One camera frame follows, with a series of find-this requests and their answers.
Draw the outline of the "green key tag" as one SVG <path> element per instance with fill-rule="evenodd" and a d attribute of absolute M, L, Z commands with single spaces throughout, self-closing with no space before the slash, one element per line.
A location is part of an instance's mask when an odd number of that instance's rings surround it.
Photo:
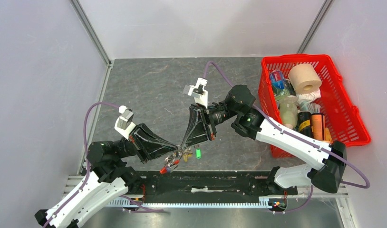
<path fill-rule="evenodd" d="M 200 159 L 202 157 L 202 152 L 201 152 L 201 149 L 196 149 L 195 150 L 195 155 L 196 155 L 196 158 L 197 159 Z"/>

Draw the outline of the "red grey key organizer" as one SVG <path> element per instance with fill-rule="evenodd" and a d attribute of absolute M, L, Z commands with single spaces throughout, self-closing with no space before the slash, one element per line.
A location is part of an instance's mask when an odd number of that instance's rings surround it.
<path fill-rule="evenodd" d="M 188 159 L 192 157 L 192 149 L 177 149 L 171 155 L 167 156 L 164 160 L 164 167 L 160 170 L 160 174 L 166 174 L 172 172 L 177 168 L 180 161 L 188 162 Z"/>

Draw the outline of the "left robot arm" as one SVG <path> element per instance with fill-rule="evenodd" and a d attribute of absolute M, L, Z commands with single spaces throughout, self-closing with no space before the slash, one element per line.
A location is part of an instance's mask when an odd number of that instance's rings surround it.
<path fill-rule="evenodd" d="M 87 150 L 88 172 L 82 181 L 55 206 L 36 212 L 35 218 L 42 227 L 82 227 L 113 199 L 143 188 L 141 176 L 123 158 L 137 156 L 145 163 L 178 148 L 144 123 L 117 123 L 114 128 L 121 139 L 91 143 Z"/>

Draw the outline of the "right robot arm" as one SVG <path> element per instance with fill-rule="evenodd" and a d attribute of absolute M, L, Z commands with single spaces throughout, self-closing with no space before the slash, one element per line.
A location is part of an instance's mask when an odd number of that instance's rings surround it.
<path fill-rule="evenodd" d="M 294 186 L 313 185 L 327 193 L 337 193 L 346 164 L 346 147 L 315 140 L 276 122 L 255 109 L 255 97 L 246 85 L 235 85 L 226 98 L 206 106 L 207 92 L 202 85 L 187 85 L 184 94 L 192 96 L 195 104 L 189 107 L 190 118 L 181 148 L 212 141 L 216 126 L 235 118 L 231 127 L 245 138 L 268 143 L 305 162 L 304 165 L 271 170 L 266 188 L 271 194 L 279 194 Z"/>

